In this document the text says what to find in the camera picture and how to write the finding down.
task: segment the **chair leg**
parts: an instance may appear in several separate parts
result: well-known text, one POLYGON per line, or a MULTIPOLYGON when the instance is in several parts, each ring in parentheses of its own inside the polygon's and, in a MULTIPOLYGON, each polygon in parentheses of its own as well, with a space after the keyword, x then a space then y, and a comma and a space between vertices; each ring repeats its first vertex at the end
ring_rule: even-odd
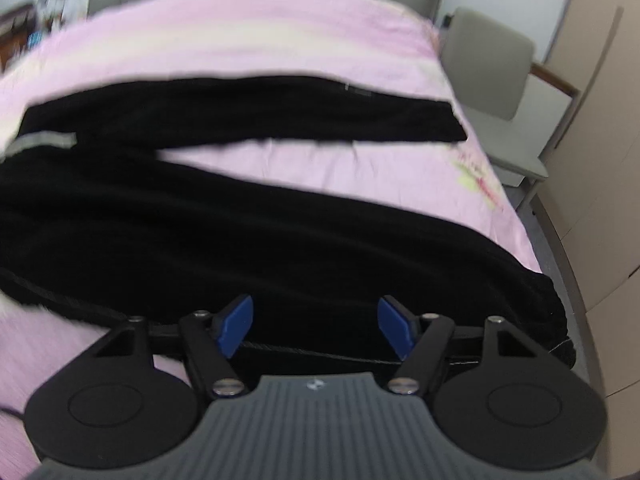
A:
POLYGON ((543 182, 544 182, 543 180, 536 180, 533 183, 533 185, 527 191, 527 194, 524 196, 522 201, 518 204, 516 208, 516 213, 519 213, 524 206, 526 206, 529 202, 531 202, 533 197, 535 197, 536 193, 538 193, 538 188, 542 185, 543 182))

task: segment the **metal screw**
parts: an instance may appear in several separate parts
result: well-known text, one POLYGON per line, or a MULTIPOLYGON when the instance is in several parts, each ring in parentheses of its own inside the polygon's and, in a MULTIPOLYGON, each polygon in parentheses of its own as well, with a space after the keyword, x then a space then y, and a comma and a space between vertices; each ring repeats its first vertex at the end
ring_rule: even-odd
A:
POLYGON ((413 395, 420 389, 420 383, 409 377, 396 377, 391 379, 386 387, 396 395, 413 395))
POLYGON ((213 392, 219 397, 235 397, 244 391, 244 383, 238 379, 220 379, 213 383, 213 392))

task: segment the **wooden armrest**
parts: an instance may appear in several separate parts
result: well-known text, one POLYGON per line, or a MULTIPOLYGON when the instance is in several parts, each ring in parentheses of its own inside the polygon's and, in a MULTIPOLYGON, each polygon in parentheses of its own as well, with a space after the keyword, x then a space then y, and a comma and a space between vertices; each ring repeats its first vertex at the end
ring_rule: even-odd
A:
POLYGON ((566 94, 571 98, 576 97, 580 93, 575 86, 551 72, 551 70, 546 66, 540 65, 540 63, 532 64, 529 73, 538 79, 542 79, 545 83, 549 83, 551 86, 557 88, 563 94, 566 94))

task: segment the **blue gripper pad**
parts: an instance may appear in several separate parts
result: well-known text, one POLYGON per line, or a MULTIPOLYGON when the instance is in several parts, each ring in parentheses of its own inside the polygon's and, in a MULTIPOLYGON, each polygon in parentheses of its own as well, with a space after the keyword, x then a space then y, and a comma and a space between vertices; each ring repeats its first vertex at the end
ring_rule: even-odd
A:
POLYGON ((237 298, 216 314, 216 322, 218 348, 231 359, 254 322, 254 300, 251 296, 237 298))
POLYGON ((378 326, 401 361, 407 358, 417 342, 408 316, 414 317, 401 305, 394 306, 385 298, 378 301, 378 326))

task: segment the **black cable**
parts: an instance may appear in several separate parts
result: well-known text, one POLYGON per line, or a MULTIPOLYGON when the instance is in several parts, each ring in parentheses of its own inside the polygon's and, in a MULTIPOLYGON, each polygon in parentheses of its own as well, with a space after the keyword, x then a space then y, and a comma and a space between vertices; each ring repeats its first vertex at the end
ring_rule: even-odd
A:
POLYGON ((24 417, 22 416, 22 413, 20 413, 18 410, 14 410, 13 408, 9 408, 8 406, 0 406, 0 413, 4 413, 5 415, 10 415, 12 417, 17 418, 21 422, 24 422, 24 417))

